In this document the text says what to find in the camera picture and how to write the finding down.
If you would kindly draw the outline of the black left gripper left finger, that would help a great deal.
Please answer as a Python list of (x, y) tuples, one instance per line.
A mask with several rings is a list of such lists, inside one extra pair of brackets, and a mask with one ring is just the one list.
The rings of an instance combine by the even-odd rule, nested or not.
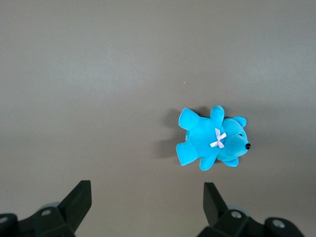
[(2, 237), (74, 237), (92, 205), (91, 181), (80, 181), (58, 204), (48, 204), (18, 220), (14, 213), (0, 215)]

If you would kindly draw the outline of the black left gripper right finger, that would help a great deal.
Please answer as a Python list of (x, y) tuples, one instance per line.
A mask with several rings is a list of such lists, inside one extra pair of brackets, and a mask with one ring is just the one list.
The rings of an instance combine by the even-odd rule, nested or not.
[(304, 237), (292, 222), (269, 217), (260, 224), (244, 212), (229, 209), (214, 183), (204, 183), (203, 209), (208, 221), (199, 237)]

